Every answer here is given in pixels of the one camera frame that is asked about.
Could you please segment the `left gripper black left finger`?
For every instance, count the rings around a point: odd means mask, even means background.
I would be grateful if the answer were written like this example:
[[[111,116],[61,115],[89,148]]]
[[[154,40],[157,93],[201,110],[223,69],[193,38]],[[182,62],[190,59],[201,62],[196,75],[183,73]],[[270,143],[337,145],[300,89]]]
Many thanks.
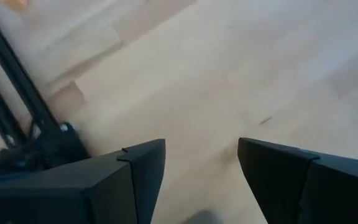
[[[0,224],[150,224],[164,139],[0,181]]]

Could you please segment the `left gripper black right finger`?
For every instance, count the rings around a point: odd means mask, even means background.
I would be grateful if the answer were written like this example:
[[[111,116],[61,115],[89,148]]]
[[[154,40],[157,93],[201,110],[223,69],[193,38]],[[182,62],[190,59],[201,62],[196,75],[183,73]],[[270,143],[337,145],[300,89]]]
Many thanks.
[[[237,156],[268,224],[358,224],[358,160],[251,138]]]

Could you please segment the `large orange block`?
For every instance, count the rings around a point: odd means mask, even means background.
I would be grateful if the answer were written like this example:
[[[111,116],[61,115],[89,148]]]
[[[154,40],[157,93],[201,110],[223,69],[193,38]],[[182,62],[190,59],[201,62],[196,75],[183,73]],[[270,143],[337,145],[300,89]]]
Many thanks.
[[[4,4],[13,10],[23,10],[29,5],[29,0],[4,0]]]

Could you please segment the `black frame corner bracket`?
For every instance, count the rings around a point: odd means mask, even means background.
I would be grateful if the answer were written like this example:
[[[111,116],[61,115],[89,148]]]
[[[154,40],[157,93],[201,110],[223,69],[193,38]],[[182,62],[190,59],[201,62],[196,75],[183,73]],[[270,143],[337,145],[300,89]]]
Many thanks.
[[[0,149],[0,175],[47,170],[89,159],[81,139],[69,123],[42,132],[23,146]]]

